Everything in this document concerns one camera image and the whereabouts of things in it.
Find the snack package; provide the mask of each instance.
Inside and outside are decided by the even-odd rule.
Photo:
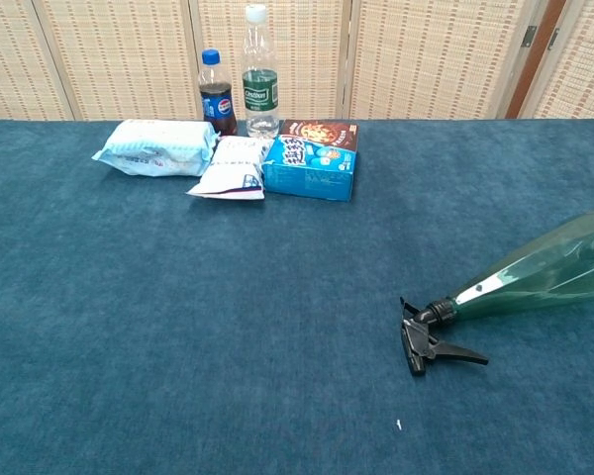
[[[202,175],[218,134],[208,122],[124,121],[92,157],[129,175]]]
[[[357,124],[285,121],[263,164],[267,191],[349,201]]]
[[[200,182],[188,195],[223,200],[263,200],[261,164],[273,140],[224,137]]]

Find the bottle cap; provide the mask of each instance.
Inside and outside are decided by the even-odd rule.
[[[266,21],[266,5],[262,5],[261,3],[247,5],[245,14],[249,23],[264,23]]]
[[[202,51],[202,63],[213,66],[220,62],[220,53],[217,49],[205,49]]]

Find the plastic bottle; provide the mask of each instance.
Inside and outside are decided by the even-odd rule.
[[[204,120],[210,122],[221,136],[234,136],[238,133],[238,123],[229,73],[220,63],[220,53],[216,49],[202,51],[202,62],[204,65],[198,74],[198,85]]]
[[[429,330],[450,322],[594,299],[594,212],[581,215],[538,237],[464,284],[448,297],[418,310],[403,302],[401,336],[413,374],[425,372],[425,359],[488,360],[439,341]]]
[[[272,139],[279,131],[277,118],[277,67],[275,48],[266,24],[266,6],[248,5],[244,50],[243,86],[247,132],[251,137]]]

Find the white plastic bag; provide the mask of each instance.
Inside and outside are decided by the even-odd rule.
[[[189,195],[223,200],[263,200],[261,164],[273,140],[224,137],[200,182]]]
[[[92,157],[129,175],[200,176],[218,135],[208,122],[124,121]]]

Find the beige woven panel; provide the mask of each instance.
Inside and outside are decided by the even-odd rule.
[[[40,1],[83,119],[199,117],[180,0]]]
[[[361,0],[350,116],[484,118],[526,0]]]
[[[594,0],[587,0],[535,117],[594,118]]]
[[[234,83],[236,115],[245,113],[242,50],[250,0],[198,0],[202,47],[216,48]],[[326,119],[336,114],[344,0],[269,0],[277,51],[279,114],[283,118]]]
[[[0,0],[0,119],[71,119],[22,0]]]

